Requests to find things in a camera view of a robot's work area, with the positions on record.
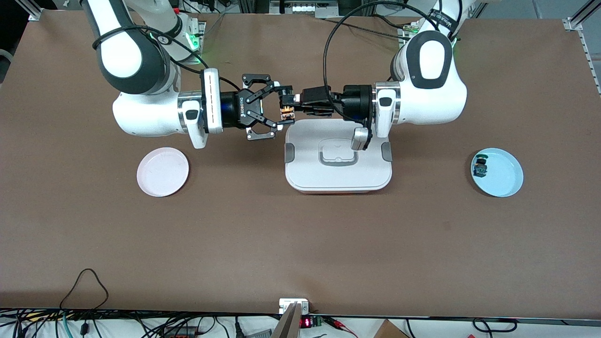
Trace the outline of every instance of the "black plug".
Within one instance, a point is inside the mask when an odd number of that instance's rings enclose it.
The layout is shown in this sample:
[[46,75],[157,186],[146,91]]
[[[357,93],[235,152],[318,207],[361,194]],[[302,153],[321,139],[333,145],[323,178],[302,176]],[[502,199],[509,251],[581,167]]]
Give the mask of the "black plug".
[[238,317],[236,317],[236,324],[234,324],[234,326],[236,326],[236,338],[246,338],[244,333],[242,333],[242,328],[240,327],[240,323],[238,323]]
[[83,323],[81,324],[81,329],[79,329],[79,334],[81,334],[81,336],[85,336],[86,334],[88,334],[90,332],[90,326],[88,325],[88,323]]

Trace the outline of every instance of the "light blue plate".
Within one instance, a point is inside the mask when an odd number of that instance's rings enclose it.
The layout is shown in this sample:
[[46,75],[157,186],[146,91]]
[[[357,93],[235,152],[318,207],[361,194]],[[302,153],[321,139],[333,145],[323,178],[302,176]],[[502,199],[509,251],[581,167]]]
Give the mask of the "light blue plate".
[[[486,176],[474,176],[476,156],[483,154],[486,159]],[[503,149],[486,148],[479,151],[472,159],[469,169],[476,185],[485,193],[495,197],[509,197],[522,187],[524,173],[520,162],[512,154]]]

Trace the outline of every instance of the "blue cable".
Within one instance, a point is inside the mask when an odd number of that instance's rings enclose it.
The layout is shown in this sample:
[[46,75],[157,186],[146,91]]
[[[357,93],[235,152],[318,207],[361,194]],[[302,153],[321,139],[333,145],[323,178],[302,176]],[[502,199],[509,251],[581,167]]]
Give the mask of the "blue cable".
[[71,334],[71,330],[69,330],[69,326],[67,325],[67,313],[63,312],[63,325],[65,326],[65,331],[67,332],[67,336],[69,338],[73,338]]

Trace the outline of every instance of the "round plate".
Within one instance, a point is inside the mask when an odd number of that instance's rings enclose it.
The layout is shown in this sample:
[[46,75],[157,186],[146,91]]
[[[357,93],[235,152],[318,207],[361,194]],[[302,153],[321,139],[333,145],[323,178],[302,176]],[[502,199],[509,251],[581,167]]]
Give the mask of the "round plate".
[[[486,176],[474,176],[474,164],[478,155],[486,155]],[[503,149],[487,148],[474,156],[470,167],[476,185],[489,195],[509,197],[522,187],[524,173],[520,162]]]
[[188,178],[188,159],[179,150],[158,148],[142,159],[138,166],[138,185],[148,195],[169,196]]

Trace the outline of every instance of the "brown table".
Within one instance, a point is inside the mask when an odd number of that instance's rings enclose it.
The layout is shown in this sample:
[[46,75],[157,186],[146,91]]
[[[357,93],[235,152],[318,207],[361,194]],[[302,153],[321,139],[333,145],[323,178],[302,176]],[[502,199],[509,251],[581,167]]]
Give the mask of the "brown table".
[[[268,73],[299,91],[322,83],[332,27],[226,15],[204,58],[237,82]],[[283,134],[247,142],[226,130],[204,150],[187,135],[125,134],[84,14],[44,11],[0,90],[0,306],[56,307],[91,267],[108,308],[274,312],[280,297],[305,297],[321,313],[601,319],[601,100],[578,35],[559,20],[469,20],[461,36],[461,117],[393,127],[381,191],[303,195],[284,176]],[[397,49],[341,28],[333,89],[386,79]],[[184,90],[199,86],[185,74]],[[135,173],[163,146],[182,150],[191,173],[153,198]],[[468,162],[486,147],[522,163],[514,197],[471,183]],[[101,299],[87,275],[66,306]]]

